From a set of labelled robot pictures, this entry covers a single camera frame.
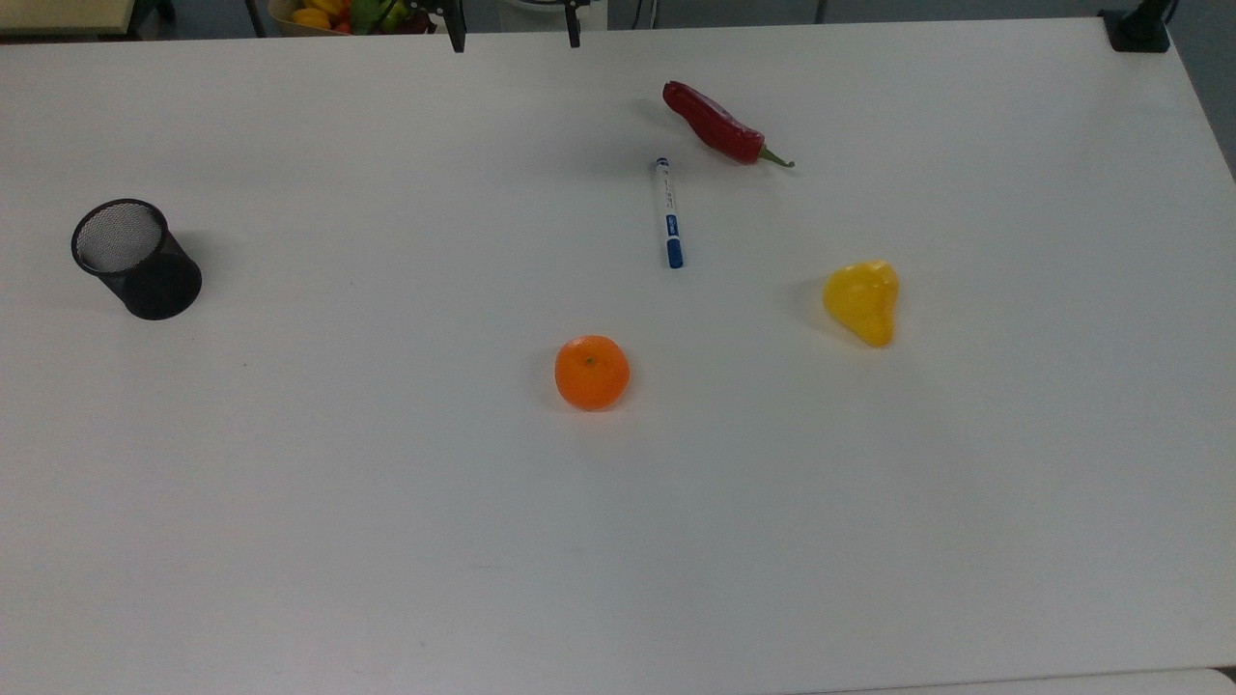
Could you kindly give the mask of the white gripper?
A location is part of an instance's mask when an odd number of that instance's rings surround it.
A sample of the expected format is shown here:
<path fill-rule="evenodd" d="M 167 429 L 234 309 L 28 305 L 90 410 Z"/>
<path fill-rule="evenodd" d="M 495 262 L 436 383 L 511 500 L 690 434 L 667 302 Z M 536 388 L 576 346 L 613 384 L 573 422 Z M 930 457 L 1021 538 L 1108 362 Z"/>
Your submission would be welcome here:
<path fill-rule="evenodd" d="M 578 48 L 581 45 L 581 19 L 578 14 L 608 14 L 609 1 L 578 1 L 578 0 L 548 0 L 548 1 L 504 1 L 507 6 L 530 14 L 564 14 L 566 27 L 569 27 L 570 48 Z M 455 53 L 464 54 L 466 48 L 466 16 L 464 16 L 464 1 L 444 0 L 438 2 L 438 17 L 442 19 L 447 31 L 450 43 Z"/>

